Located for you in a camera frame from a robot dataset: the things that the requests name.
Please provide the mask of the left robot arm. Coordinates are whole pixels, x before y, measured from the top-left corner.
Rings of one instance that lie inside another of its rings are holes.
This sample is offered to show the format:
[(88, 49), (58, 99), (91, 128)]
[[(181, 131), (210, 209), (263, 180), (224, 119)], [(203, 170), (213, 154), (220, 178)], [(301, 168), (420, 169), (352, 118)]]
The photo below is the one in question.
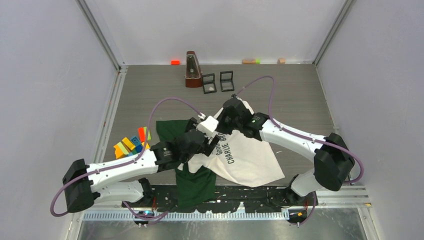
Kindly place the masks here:
[(104, 202), (149, 205), (154, 191), (144, 175), (176, 169), (195, 155), (209, 156), (220, 140), (215, 135), (218, 124), (212, 116), (201, 122), (192, 118), (183, 134), (143, 153), (106, 163), (74, 161), (62, 179), (67, 212), (78, 213)]

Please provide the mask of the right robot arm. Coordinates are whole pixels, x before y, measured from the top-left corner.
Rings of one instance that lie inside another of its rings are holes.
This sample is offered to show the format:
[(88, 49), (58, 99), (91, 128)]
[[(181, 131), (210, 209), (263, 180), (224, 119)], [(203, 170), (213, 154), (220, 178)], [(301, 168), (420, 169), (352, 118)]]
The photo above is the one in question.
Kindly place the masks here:
[(340, 135), (316, 135), (289, 127), (269, 114), (250, 110), (247, 102), (238, 97), (227, 100), (215, 119), (218, 133), (239, 131), (246, 138), (279, 145), (313, 163), (311, 170), (295, 175), (283, 189), (284, 200), (289, 205), (303, 201), (319, 189), (339, 191), (355, 166)]

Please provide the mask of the green and white t-shirt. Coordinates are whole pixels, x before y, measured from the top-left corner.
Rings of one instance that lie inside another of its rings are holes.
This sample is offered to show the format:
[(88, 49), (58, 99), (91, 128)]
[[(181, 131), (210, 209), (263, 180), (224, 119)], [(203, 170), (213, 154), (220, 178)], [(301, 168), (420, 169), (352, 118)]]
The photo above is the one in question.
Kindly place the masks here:
[(260, 187), (285, 178), (269, 143), (234, 130), (218, 133), (210, 156), (196, 154), (175, 169), (177, 206), (191, 208), (215, 197), (216, 178), (246, 187)]

